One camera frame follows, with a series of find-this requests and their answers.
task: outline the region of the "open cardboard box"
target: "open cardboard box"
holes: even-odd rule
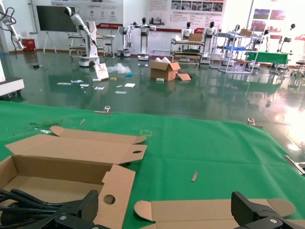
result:
[[[176,79],[177,70],[180,69],[179,63],[176,62],[151,61],[149,67],[151,69],[152,79],[161,78],[165,81]]]
[[[0,163],[0,188],[20,189],[53,203],[83,199],[90,190],[98,190],[99,212],[94,223],[121,229],[135,172],[118,164],[141,160],[147,146],[120,141],[144,138],[51,129],[64,136],[35,135],[6,145],[14,155]]]

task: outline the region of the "red box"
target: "red box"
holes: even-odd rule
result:
[[[23,50],[24,52],[32,52],[36,51],[35,40],[34,39],[22,39],[22,44],[26,48]]]

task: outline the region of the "green table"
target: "green table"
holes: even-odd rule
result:
[[[249,54],[247,60],[254,61],[255,57],[256,53],[252,52]],[[288,54],[278,52],[258,52],[256,62],[288,64]]]
[[[7,102],[0,102],[0,107],[1,160],[10,155],[5,144],[52,125],[147,135],[144,159],[127,166],[136,171],[136,177],[125,229],[150,224],[134,214],[133,206],[139,200],[223,199],[230,198],[233,191],[247,198],[290,200],[296,206],[291,218],[305,219],[305,177],[284,161],[285,151],[264,130],[239,123],[145,114],[108,116]],[[192,182],[194,172],[198,177]]]

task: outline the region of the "circular hole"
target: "circular hole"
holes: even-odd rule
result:
[[[114,203],[115,203],[115,198],[114,198],[113,195],[106,195],[106,196],[104,197],[104,202],[105,202],[106,204],[109,204],[109,205],[114,204]]]

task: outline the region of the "red banner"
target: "red banner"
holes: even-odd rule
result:
[[[121,26],[123,26],[123,24],[100,23],[96,27],[98,29],[117,30]]]

